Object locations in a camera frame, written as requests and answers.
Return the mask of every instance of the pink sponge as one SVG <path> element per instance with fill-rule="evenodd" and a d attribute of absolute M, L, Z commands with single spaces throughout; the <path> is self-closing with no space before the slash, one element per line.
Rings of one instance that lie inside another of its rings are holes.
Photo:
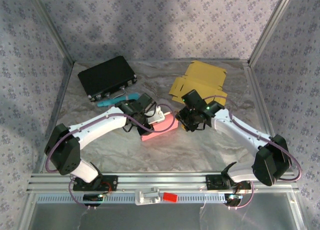
<path fill-rule="evenodd" d="M 155 131 L 161 131 L 161 130 L 164 130 L 164 129 L 168 128 L 171 125 L 173 119 L 174 119 L 174 116 L 173 116 L 172 113 L 166 115 L 165 116 L 165 120 L 163 122 L 153 124 L 154 130 Z M 174 119 L 174 124 L 168 131 L 176 129 L 178 127 L 178 123 L 179 122 L 176 119 Z M 151 133 L 148 136 L 142 136 L 141 139 L 142 139 L 142 141 L 146 141 L 146 140 L 148 140 L 150 138 L 153 138 L 155 136 L 159 136 L 159 135 L 161 135 L 163 133 L 166 133 L 168 131 L 165 131 L 165 132 L 162 132 L 162 133 Z"/>

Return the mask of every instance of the patterned wall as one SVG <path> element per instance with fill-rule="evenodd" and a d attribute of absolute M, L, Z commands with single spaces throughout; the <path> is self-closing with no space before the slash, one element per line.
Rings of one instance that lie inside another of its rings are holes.
<path fill-rule="evenodd" d="M 248 59 L 278 0 L 42 0 L 75 61 Z"/>
<path fill-rule="evenodd" d="M 298 183 L 320 229 L 320 0 L 291 0 L 254 70 L 275 132 L 304 169 Z"/>
<path fill-rule="evenodd" d="M 29 0 L 0 0 L 0 22 L 0 229 L 12 229 L 66 68 Z"/>

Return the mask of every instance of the blue handle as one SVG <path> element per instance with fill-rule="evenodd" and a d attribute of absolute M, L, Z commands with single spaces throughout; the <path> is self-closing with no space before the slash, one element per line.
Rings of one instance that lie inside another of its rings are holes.
<path fill-rule="evenodd" d="M 129 94 L 127 96 L 120 96 L 115 99 L 102 101 L 102 102 L 99 102 L 97 105 L 98 105 L 98 107 L 109 106 L 109 105 L 114 105 L 115 103 L 118 103 L 119 101 L 137 100 L 138 98 L 139 98 L 139 94 L 133 93 L 133 94 Z"/>

